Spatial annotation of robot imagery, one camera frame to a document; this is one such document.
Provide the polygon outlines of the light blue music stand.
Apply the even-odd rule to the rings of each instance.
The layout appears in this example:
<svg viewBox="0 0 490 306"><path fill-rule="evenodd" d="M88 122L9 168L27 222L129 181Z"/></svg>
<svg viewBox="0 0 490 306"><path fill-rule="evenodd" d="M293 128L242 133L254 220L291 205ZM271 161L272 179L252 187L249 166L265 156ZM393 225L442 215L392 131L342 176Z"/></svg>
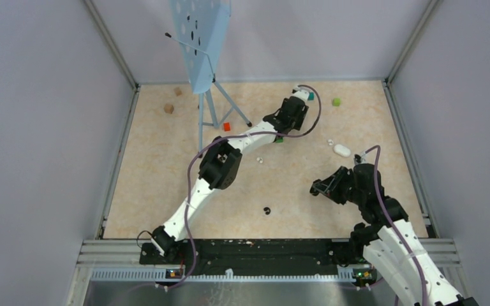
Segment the light blue music stand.
<svg viewBox="0 0 490 306"><path fill-rule="evenodd" d="M219 128L232 112L237 112L248 127L252 126L252 122L218 82L216 74L232 16L232 2L187 0L168 3L175 33L165 33L165 36L179 44L191 91L198 96L198 151L201 151L204 147L204 127ZM230 105L229 111L221 119L216 115L212 86Z"/></svg>

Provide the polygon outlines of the white charging case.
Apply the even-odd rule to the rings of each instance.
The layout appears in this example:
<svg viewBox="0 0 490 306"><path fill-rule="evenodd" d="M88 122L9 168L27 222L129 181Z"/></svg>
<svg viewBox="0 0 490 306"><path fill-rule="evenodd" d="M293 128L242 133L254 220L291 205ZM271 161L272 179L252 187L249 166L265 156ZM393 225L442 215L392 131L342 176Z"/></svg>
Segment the white charging case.
<svg viewBox="0 0 490 306"><path fill-rule="evenodd" d="M333 151L335 154L341 157L350 157L352 155L352 151L348 147L341 144L335 144L333 146Z"/></svg>

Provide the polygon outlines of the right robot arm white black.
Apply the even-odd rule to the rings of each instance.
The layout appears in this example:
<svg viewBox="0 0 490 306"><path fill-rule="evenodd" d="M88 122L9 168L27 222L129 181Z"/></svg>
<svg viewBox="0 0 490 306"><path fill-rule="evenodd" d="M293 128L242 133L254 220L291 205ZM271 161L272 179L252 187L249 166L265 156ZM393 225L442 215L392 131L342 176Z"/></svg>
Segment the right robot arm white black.
<svg viewBox="0 0 490 306"><path fill-rule="evenodd" d="M385 195L375 164L340 167L330 177L315 180L309 190L333 202L357 205L364 220L350 233L341 263L368 262L396 294L400 305L476 305L465 297L435 265L413 230L397 199Z"/></svg>

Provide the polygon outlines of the wooden cube near stand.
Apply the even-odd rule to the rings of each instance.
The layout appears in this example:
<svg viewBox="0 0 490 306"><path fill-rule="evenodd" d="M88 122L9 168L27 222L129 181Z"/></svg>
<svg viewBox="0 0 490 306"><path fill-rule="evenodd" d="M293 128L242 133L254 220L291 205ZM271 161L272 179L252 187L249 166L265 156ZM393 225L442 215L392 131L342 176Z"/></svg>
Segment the wooden cube near stand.
<svg viewBox="0 0 490 306"><path fill-rule="evenodd" d="M170 104L170 103L166 103L164 105L163 109L164 109L164 112L167 114L173 114L173 112L175 110L174 105Z"/></svg>

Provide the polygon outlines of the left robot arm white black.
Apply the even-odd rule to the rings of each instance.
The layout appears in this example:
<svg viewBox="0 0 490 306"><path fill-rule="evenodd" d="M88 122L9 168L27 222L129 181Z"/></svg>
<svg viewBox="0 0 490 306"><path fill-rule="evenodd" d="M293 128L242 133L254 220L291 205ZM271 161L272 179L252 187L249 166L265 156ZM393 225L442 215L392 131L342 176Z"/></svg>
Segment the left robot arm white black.
<svg viewBox="0 0 490 306"><path fill-rule="evenodd" d="M175 213L153 230L151 243L155 256L163 263L178 258L177 242L188 237L187 225L195 212L206 204L216 191L228 188L236 179L243 155L300 130L309 106L309 92L297 91L285 98L281 107L240 135L217 137L201 153L198 178L188 179L189 191Z"/></svg>

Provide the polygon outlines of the aluminium rail frame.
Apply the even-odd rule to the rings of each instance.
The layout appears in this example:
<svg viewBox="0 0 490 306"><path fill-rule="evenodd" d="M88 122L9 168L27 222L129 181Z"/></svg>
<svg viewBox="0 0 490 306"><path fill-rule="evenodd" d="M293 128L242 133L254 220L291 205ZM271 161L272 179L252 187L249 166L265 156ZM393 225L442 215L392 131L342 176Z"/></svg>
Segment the aluminium rail frame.
<svg viewBox="0 0 490 306"><path fill-rule="evenodd" d="M197 239L167 252L152 240L87 240L77 259L68 305L82 305L89 282L132 281L171 291L194 282L348 282L355 289L387 283L404 305L475 305L446 266L459 256L449 239L349 238Z"/></svg>

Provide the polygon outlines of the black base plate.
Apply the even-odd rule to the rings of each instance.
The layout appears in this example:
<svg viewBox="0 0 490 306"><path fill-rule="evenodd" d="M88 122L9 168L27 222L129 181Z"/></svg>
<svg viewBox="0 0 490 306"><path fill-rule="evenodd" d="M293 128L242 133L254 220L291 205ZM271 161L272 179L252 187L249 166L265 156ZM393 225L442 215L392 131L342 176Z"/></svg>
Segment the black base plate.
<svg viewBox="0 0 490 306"><path fill-rule="evenodd" d="M146 242L139 262L192 267L194 276L223 275L231 269L247 277L336 275L343 268L368 265L347 239L196 239L177 242L175 250L174 256L164 258Z"/></svg>

